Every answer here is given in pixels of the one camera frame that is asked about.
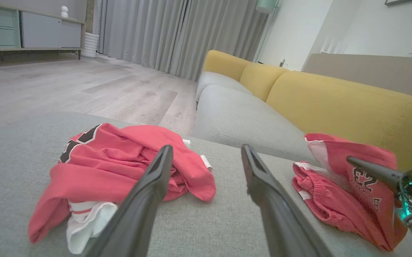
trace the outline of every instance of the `cabinet top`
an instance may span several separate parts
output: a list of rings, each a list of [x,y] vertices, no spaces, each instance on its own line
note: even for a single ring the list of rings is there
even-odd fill
[[[12,10],[26,11],[26,12],[36,13],[36,14],[49,16],[49,17],[53,17],[53,18],[57,18],[57,19],[62,19],[62,20],[66,20],[66,21],[72,21],[72,22],[76,22],[76,23],[80,23],[80,24],[85,24],[85,22],[83,22],[83,21],[78,21],[76,19],[71,19],[71,18],[65,18],[65,17],[62,17],[62,16],[52,15],[52,14],[44,13],[44,12],[41,12],[41,11],[29,10],[29,9],[25,9],[25,8],[20,8],[20,7],[11,6],[11,5],[4,5],[4,4],[0,4],[0,7],[1,8],[6,8],[6,9],[12,9]]]

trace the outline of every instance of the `wooden floor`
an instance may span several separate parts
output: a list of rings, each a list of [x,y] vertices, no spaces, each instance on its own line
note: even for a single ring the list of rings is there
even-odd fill
[[[194,81],[103,55],[67,55],[0,64],[0,126],[30,115],[81,112],[192,135]]]

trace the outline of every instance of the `gray wall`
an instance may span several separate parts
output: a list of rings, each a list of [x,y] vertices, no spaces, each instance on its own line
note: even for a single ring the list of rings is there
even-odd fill
[[[0,0],[0,4],[58,16],[60,16],[61,7],[64,5],[69,9],[69,17],[79,21],[85,21],[87,0]]]
[[[304,72],[350,80],[412,96],[412,57],[311,54]]]

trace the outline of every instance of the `curtain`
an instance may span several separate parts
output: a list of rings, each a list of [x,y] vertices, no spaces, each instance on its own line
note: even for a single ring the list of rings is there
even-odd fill
[[[98,52],[168,72],[186,0],[103,0],[104,4]]]
[[[251,61],[268,18],[256,1],[190,0],[171,73],[196,81],[211,49]]]
[[[268,15],[257,0],[100,0],[98,52],[197,80],[206,53],[252,60]]]

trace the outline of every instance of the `white figurine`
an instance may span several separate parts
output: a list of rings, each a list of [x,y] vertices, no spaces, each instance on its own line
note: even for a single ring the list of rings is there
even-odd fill
[[[68,17],[68,8],[65,6],[61,7],[61,16],[67,18]]]

